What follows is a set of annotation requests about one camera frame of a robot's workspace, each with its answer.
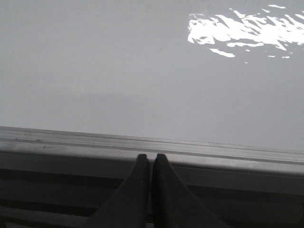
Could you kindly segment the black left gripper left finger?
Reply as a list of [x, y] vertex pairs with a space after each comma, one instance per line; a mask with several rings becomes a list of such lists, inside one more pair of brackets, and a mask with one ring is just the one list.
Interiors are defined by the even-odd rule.
[[127, 178], [84, 228], [144, 228], [150, 185], [147, 155], [139, 154]]

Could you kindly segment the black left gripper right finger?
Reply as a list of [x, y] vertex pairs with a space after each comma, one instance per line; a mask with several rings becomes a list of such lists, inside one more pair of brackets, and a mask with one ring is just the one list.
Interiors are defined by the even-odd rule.
[[153, 164], [152, 212], [156, 228], [230, 227], [200, 203], [164, 154], [158, 154]]

